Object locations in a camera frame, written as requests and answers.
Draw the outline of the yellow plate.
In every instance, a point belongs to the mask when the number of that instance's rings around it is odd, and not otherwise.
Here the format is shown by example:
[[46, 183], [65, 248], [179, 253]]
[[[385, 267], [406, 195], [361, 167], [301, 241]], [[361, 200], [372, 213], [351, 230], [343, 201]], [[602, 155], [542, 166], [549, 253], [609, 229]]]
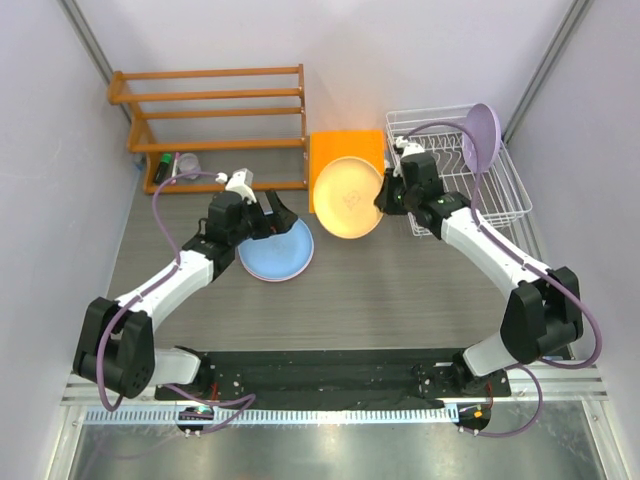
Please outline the yellow plate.
[[382, 175], [358, 157], [338, 158], [321, 171], [313, 189], [315, 214], [332, 235], [353, 240], [371, 233], [383, 214], [374, 205]]

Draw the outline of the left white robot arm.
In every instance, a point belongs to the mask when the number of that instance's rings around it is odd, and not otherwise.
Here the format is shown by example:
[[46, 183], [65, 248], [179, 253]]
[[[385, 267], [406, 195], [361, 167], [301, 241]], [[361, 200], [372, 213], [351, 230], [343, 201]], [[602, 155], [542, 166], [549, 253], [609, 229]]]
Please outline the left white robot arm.
[[205, 397], [213, 375], [203, 355], [186, 347], [159, 349], [154, 334], [183, 302], [228, 268], [240, 244], [291, 230], [297, 215], [275, 191], [266, 197], [269, 211], [236, 192], [215, 194], [197, 233], [169, 265], [115, 300], [93, 300], [85, 312], [73, 373], [96, 383], [101, 394], [112, 391], [132, 399], [149, 386], [170, 384], [190, 398]]

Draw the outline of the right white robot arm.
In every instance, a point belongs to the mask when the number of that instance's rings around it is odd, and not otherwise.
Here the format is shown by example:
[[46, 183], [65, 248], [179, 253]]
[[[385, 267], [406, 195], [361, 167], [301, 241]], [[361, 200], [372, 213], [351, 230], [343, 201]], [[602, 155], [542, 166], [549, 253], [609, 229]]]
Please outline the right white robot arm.
[[491, 375], [540, 360], [582, 337], [577, 276], [529, 257], [489, 225], [464, 194], [446, 191], [430, 153], [411, 154], [398, 167], [386, 168], [374, 204], [384, 214], [413, 215], [465, 255], [506, 299], [498, 331], [453, 357], [451, 380], [460, 393], [475, 394]]

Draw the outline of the wooden shelf rack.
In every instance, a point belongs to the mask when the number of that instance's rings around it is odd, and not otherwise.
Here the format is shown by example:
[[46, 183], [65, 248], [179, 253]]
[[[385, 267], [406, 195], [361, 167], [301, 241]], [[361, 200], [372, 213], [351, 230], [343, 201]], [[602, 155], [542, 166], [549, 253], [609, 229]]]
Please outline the wooden shelf rack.
[[[134, 81], [162, 80], [194, 80], [215, 78], [242, 78], [265, 76], [292, 76], [296, 79], [295, 87], [257, 88], [235, 90], [207, 91], [174, 91], [135, 93], [130, 88]], [[204, 102], [226, 100], [256, 100], [270, 98], [295, 98], [297, 106], [276, 107], [235, 107], [205, 110], [169, 110], [150, 112], [142, 109], [144, 103], [177, 103]], [[112, 105], [126, 106], [131, 112], [131, 127], [126, 146], [129, 152], [142, 154], [146, 160], [146, 173], [142, 189], [147, 195], [158, 190], [154, 183], [155, 174], [162, 163], [162, 155], [171, 152], [206, 152], [232, 150], [267, 150], [298, 149], [303, 152], [303, 178], [296, 181], [271, 181], [257, 183], [254, 187], [259, 191], [268, 189], [282, 191], [304, 191], [309, 188], [308, 135], [305, 98], [304, 65], [286, 67], [234, 68], [213, 70], [187, 70], [169, 72], [124, 73], [116, 71], [112, 74], [107, 88], [107, 100]], [[151, 121], [179, 121], [209, 118], [250, 118], [267, 116], [298, 116], [300, 133], [285, 138], [238, 139], [238, 140], [206, 140], [160, 142], [157, 140], [149, 123]]]

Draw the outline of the orange folder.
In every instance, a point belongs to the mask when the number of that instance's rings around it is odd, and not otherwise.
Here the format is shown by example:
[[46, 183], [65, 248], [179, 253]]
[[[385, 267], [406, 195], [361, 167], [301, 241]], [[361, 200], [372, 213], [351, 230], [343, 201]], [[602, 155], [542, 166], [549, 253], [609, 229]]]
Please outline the orange folder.
[[309, 212], [314, 214], [313, 192], [322, 170], [343, 157], [367, 161], [380, 174], [385, 169], [385, 137], [382, 130], [335, 130], [312, 132], [309, 140]]

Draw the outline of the clear plastic cup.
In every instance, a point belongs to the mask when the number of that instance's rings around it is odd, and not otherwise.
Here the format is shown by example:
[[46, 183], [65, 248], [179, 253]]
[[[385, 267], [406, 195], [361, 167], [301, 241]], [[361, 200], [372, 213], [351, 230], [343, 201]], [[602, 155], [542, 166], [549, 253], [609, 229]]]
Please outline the clear plastic cup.
[[194, 153], [183, 153], [177, 161], [177, 170], [187, 178], [196, 179], [201, 172], [199, 159]]

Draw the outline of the pink white marker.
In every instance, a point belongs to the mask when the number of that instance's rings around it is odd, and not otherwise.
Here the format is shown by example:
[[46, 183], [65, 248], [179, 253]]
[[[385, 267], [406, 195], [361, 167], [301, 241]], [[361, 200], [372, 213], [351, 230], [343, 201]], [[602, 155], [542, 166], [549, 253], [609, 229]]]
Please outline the pink white marker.
[[178, 174], [178, 164], [179, 164], [180, 153], [175, 152], [172, 169], [171, 169], [171, 178], [169, 185], [175, 185], [177, 183], [176, 175]]

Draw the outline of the purple plate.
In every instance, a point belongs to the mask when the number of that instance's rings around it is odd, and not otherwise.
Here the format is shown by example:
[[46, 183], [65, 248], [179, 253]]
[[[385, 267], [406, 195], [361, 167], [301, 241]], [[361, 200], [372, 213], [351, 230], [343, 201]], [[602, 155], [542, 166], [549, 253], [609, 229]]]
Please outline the purple plate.
[[501, 144], [501, 125], [495, 110], [475, 104], [462, 121], [463, 157], [474, 174], [487, 172], [497, 158]]

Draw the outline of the green highlighter marker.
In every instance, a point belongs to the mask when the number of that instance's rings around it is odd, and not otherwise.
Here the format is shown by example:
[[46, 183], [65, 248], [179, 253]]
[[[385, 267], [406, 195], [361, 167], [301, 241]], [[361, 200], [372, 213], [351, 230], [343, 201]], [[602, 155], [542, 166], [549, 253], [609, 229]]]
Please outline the green highlighter marker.
[[160, 185], [164, 182], [172, 164], [172, 155], [170, 153], [164, 153], [156, 167], [153, 184]]

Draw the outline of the left controller board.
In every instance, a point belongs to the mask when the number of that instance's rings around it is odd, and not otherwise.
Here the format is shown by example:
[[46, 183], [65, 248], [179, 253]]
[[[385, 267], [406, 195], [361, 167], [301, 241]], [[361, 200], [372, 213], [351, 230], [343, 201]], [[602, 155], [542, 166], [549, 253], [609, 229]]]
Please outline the left controller board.
[[190, 406], [180, 411], [176, 426], [186, 438], [200, 437], [203, 431], [213, 426], [215, 412], [209, 406]]

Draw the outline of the controller board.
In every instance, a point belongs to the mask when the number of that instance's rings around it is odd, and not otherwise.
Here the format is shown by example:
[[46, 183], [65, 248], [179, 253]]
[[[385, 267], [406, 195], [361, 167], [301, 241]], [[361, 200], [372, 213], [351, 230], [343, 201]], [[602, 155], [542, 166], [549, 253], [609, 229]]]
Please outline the controller board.
[[215, 412], [209, 406], [190, 406], [180, 411], [176, 426], [186, 438], [200, 437], [203, 431], [213, 426]]
[[458, 422], [456, 427], [460, 433], [478, 436], [491, 420], [490, 404], [461, 404], [457, 407]]

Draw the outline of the right controller board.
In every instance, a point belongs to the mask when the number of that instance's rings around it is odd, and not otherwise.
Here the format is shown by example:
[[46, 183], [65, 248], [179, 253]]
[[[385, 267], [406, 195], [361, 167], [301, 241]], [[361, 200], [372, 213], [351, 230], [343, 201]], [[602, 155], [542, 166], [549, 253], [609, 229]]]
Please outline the right controller board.
[[461, 404], [457, 407], [458, 422], [456, 427], [460, 433], [478, 436], [491, 420], [490, 404]]

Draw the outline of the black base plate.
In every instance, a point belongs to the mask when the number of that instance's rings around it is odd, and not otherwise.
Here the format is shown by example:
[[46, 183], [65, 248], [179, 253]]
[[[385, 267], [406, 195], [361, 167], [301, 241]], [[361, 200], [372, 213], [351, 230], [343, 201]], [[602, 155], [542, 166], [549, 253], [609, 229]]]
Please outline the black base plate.
[[474, 377], [456, 349], [209, 351], [183, 390], [288, 411], [435, 409], [447, 398], [506, 398], [505, 371]]

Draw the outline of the aluminium frame rail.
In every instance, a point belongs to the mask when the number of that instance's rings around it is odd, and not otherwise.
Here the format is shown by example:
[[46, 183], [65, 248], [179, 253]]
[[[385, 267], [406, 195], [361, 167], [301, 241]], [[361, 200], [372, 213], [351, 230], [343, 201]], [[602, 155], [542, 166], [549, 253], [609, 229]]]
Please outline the aluminium frame rail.
[[[543, 397], [550, 401], [606, 401], [609, 397], [605, 382], [596, 365], [582, 369], [561, 369], [541, 362], [527, 366], [536, 377]], [[512, 396], [524, 401], [533, 401], [537, 395], [530, 376], [521, 369], [507, 373]], [[62, 406], [99, 406], [97, 388], [88, 380], [75, 374], [68, 377], [60, 402]]]

